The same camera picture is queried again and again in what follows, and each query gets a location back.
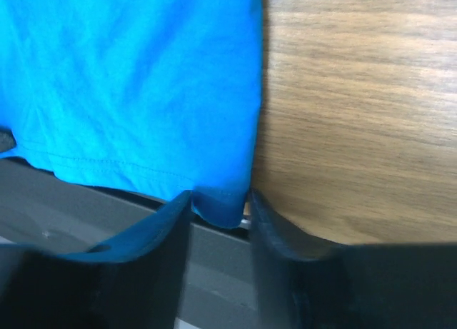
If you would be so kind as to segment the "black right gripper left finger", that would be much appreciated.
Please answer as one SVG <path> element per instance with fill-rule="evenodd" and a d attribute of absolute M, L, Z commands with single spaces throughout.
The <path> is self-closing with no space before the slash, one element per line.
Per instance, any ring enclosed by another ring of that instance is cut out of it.
<path fill-rule="evenodd" d="M 191 234 L 191 193 L 90 250 L 1 246 L 3 328 L 173 328 Z"/>

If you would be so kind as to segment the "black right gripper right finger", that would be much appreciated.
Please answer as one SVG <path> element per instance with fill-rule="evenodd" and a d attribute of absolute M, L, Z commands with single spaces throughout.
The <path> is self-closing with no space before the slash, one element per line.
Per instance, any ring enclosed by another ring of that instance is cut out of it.
<path fill-rule="evenodd" d="M 344 245 L 249 195 L 261 328 L 454 328 L 456 244 Z"/>

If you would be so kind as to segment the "blue t shirt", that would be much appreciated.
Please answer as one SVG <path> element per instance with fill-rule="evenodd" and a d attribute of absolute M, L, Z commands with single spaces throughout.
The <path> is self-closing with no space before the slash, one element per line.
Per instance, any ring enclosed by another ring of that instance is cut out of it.
<path fill-rule="evenodd" d="M 193 192 L 237 227 L 261 109 L 262 0 L 1 0 L 1 126 L 57 178 Z"/>

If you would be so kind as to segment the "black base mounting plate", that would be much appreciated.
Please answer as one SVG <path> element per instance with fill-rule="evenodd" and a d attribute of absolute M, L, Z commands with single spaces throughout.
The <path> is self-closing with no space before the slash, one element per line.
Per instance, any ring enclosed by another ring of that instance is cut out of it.
<path fill-rule="evenodd" d="M 155 198 L 65 183 L 21 159 L 1 161 L 1 239 L 59 253 L 90 246 L 150 215 Z M 195 218 L 180 328 L 255 328 L 250 244 L 244 229 Z"/>

